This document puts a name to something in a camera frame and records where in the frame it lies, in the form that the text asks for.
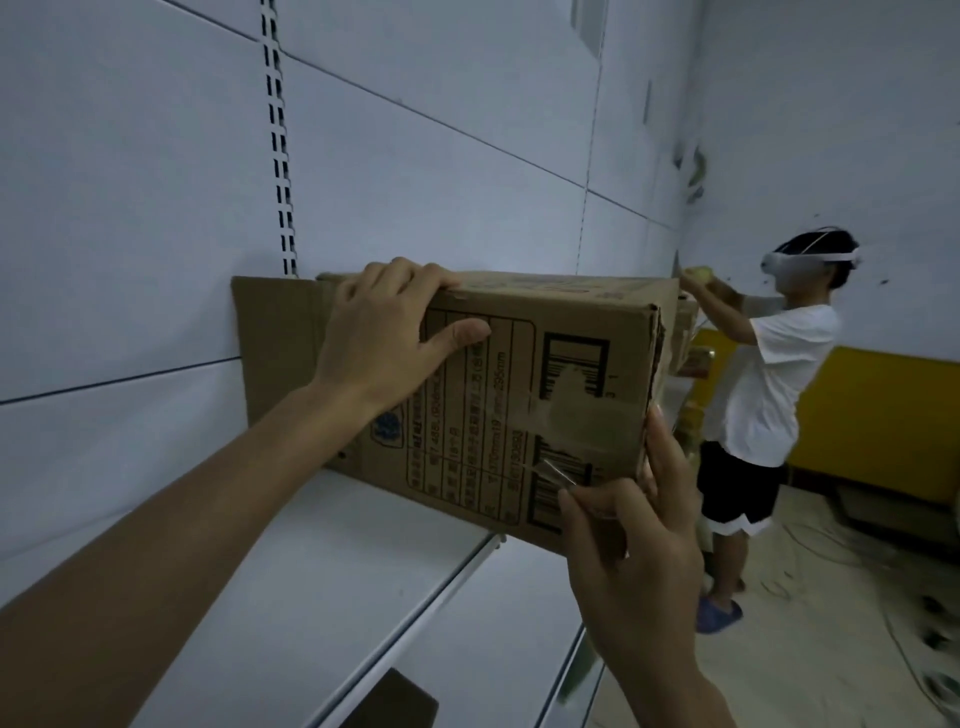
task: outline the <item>hand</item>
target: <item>hand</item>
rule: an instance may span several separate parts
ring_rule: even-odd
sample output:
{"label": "hand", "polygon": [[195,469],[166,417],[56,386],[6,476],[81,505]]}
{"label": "hand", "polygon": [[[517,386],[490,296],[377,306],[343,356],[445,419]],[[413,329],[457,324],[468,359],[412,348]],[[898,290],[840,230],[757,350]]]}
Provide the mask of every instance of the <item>hand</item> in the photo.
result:
{"label": "hand", "polygon": [[459,285],[436,263],[370,263],[336,292],[311,386],[346,393],[365,420],[409,397],[444,360],[490,335],[480,319],[457,321],[429,341],[420,322],[434,294]]}
{"label": "hand", "polygon": [[700,280],[689,273],[689,271],[683,271],[680,273],[680,290],[685,291],[686,293],[695,294],[697,290],[702,289],[704,284]]}
{"label": "hand", "polygon": [[[559,493],[570,586],[593,644],[621,685],[690,682],[699,674],[693,644],[704,562],[695,477],[656,406],[646,432],[644,480],[656,480],[646,483],[649,497],[629,478]],[[590,513],[616,517],[626,558],[611,558],[598,543]]]}

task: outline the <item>yellow wall panel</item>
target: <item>yellow wall panel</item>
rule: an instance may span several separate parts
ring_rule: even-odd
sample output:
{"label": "yellow wall panel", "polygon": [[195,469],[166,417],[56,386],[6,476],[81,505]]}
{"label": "yellow wall panel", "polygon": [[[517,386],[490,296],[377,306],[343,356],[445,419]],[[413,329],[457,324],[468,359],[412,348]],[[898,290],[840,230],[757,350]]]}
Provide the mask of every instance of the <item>yellow wall panel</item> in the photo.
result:
{"label": "yellow wall panel", "polygon": [[[704,329],[717,351],[691,398],[706,404],[734,343]],[[937,503],[960,487],[960,364],[837,347],[800,398],[790,463]]]}

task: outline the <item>box flap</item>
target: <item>box flap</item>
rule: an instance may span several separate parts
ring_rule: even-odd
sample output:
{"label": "box flap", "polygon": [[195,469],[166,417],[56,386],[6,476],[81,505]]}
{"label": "box flap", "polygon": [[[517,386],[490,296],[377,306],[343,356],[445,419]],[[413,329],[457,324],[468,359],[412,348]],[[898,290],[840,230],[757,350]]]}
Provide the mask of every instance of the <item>box flap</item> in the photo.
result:
{"label": "box flap", "polygon": [[251,424],[313,378],[317,289],[311,280],[236,277],[230,283]]}

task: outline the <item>foot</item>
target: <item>foot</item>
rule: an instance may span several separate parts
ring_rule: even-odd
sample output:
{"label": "foot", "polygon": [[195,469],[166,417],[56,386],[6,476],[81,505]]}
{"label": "foot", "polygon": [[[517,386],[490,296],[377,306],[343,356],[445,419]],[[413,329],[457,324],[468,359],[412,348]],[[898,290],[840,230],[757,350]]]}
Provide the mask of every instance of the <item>foot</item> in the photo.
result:
{"label": "foot", "polygon": [[710,597],[700,597],[700,604],[697,606],[697,632],[699,634],[715,635],[741,619],[743,619],[743,610],[732,599],[730,610],[727,611]]}

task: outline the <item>cardboard box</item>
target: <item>cardboard box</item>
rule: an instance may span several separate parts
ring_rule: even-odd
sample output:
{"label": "cardboard box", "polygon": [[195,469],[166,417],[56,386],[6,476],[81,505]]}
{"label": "cardboard box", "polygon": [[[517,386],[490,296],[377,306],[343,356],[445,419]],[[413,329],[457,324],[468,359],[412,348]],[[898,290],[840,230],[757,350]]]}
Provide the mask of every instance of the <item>cardboard box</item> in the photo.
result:
{"label": "cardboard box", "polygon": [[[458,318],[492,335],[458,352],[329,467],[560,552],[561,483],[635,476],[669,361],[675,279],[464,274],[429,337]],[[337,277],[233,279],[250,422],[310,381]]]}
{"label": "cardboard box", "polygon": [[670,374],[672,375],[676,374],[686,362],[699,316],[700,306],[692,298],[681,298],[677,301],[677,315],[674,320],[673,334],[670,336]]}

